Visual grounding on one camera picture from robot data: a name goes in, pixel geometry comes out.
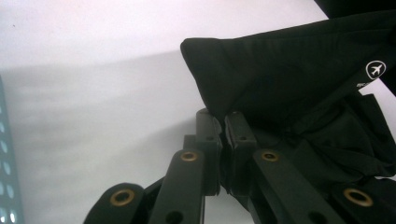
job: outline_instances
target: white background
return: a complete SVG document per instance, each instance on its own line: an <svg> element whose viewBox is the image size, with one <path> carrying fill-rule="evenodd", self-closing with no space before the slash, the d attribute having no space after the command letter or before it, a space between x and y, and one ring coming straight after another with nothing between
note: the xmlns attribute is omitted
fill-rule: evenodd
<svg viewBox="0 0 396 224"><path fill-rule="evenodd" d="M82 223L106 189L164 176L204 107L179 52L185 38L321 20L303 0L1 1L0 75L26 223ZM383 84L364 91L396 123ZM253 221L223 191L206 199L205 223Z"/></svg>

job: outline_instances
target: black nylon fabric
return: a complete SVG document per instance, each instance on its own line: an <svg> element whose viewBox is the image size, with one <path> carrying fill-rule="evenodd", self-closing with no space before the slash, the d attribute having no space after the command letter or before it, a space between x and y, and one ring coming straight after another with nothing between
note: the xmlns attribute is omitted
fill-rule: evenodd
<svg viewBox="0 0 396 224"><path fill-rule="evenodd" d="M396 66L395 26L390 10L236 39L190 38L181 51L211 114L243 112L261 147L284 151L327 192L396 173L382 112L358 92L377 78L371 62L382 62L385 75Z"/></svg>

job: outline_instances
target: white circular logo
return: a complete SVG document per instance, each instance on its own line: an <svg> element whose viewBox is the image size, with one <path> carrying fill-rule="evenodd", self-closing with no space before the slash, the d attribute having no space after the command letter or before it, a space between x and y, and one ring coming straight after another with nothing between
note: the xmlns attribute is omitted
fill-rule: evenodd
<svg viewBox="0 0 396 224"><path fill-rule="evenodd" d="M370 79L376 79L387 70L387 65L381 61L372 61L366 65L366 73Z"/></svg>

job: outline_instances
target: black fabric cover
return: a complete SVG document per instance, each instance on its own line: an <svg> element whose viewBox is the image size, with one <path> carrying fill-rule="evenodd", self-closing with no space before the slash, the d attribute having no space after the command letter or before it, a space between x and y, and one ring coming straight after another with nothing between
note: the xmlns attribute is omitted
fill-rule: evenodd
<svg viewBox="0 0 396 224"><path fill-rule="evenodd" d="M326 193L395 175L381 109L359 93L396 67L394 27L396 10L381 11L236 39L190 38L181 51L211 114L243 112L261 147L282 150Z"/></svg>

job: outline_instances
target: brass grommet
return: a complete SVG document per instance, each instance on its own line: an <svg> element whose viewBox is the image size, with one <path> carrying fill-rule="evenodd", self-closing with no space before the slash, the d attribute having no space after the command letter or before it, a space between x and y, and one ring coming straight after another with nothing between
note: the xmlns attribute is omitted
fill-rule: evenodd
<svg viewBox="0 0 396 224"><path fill-rule="evenodd" d="M352 203L362 207L373 206L373 199L358 189L344 189L344 196Z"/></svg>
<svg viewBox="0 0 396 224"><path fill-rule="evenodd" d="M265 161L278 161L279 160L279 156L272 151L264 151L262 153L262 159Z"/></svg>
<svg viewBox="0 0 396 224"><path fill-rule="evenodd" d="M131 189L121 189L111 195L110 202L114 206L124 206L134 199L134 191Z"/></svg>
<svg viewBox="0 0 396 224"><path fill-rule="evenodd" d="M183 161L196 161L198 159L198 155L195 152L184 152L181 154L180 158Z"/></svg>

